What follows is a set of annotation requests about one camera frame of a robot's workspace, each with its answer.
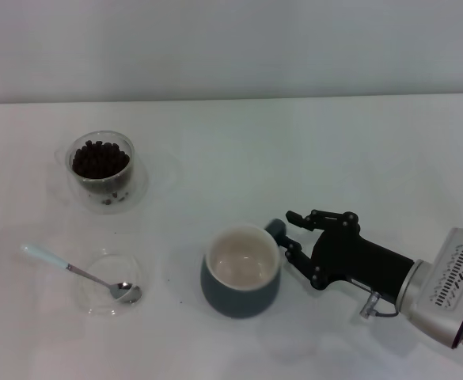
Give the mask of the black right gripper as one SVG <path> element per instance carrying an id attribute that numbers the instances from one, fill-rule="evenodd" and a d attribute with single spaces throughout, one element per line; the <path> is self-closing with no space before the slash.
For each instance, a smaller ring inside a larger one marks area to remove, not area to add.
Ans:
<path id="1" fill-rule="evenodd" d="M 308 231 L 323 230 L 311 259 L 288 236 L 280 238 L 287 261 L 308 279 L 311 287 L 324 290 L 336 281 L 356 281 L 394 304 L 414 261 L 367 241 L 360 236 L 359 217 L 313 209 L 307 216 L 286 213 L 287 221 Z"/>

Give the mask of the dark teal ceramic mug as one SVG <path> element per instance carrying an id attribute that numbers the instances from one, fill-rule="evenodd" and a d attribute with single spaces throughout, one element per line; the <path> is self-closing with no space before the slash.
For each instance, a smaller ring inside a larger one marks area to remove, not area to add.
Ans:
<path id="1" fill-rule="evenodd" d="M 200 270 L 200 287 L 220 314 L 243 319 L 264 312 L 279 292 L 282 259 L 278 240 L 286 235 L 279 219 L 266 227 L 234 226 L 208 246 Z"/>

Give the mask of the double-walled clear glass cup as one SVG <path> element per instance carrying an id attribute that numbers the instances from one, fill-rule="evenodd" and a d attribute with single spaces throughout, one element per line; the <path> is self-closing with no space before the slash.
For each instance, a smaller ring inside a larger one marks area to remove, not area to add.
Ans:
<path id="1" fill-rule="evenodd" d="M 128 166 L 116 175 L 104 179 L 80 177 L 71 168 L 71 161 L 78 148 L 87 140 L 116 143 L 130 155 Z M 146 194 L 148 174 L 141 158 L 136 154 L 132 141 L 116 131 L 93 131 L 70 144 L 57 149 L 55 160 L 66 169 L 69 188 L 74 198 L 89 211 L 100 215 L 129 211 Z"/>

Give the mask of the clear glass saucer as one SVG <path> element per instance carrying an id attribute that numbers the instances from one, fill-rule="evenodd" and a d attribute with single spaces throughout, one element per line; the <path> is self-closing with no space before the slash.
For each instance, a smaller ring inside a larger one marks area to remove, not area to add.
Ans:
<path id="1" fill-rule="evenodd" d="M 112 295 L 105 285 L 76 277 L 74 299 L 78 308 L 89 316 L 118 317 L 146 301 L 150 275 L 132 253 L 101 249 L 92 252 L 79 267 L 113 286 L 116 292 Z"/>

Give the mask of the light blue handled metal spoon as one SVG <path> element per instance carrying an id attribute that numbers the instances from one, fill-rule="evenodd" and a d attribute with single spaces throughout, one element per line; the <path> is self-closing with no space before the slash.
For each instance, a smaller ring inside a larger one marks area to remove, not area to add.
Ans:
<path id="1" fill-rule="evenodd" d="M 70 264 L 69 262 L 66 262 L 64 259 L 55 255 L 54 253 L 46 249 L 40 248 L 39 246 L 22 245 L 21 251 L 29 257 L 45 261 L 58 268 L 62 268 L 68 272 L 72 272 L 77 276 L 88 279 L 96 284 L 101 285 L 102 287 L 105 287 L 108 290 L 111 297 L 119 303 L 134 304 L 142 298 L 142 289 L 139 286 L 128 282 L 121 282 L 115 284 L 106 283 L 104 280 L 89 274 L 88 272 Z"/>

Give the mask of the coffee beans pile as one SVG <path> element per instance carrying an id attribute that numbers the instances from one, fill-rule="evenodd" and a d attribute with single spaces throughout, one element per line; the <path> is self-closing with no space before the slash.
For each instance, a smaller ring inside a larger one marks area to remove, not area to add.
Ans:
<path id="1" fill-rule="evenodd" d="M 131 157 L 111 142 L 87 140 L 72 158 L 71 168 L 80 177 L 104 179 L 123 171 Z"/>

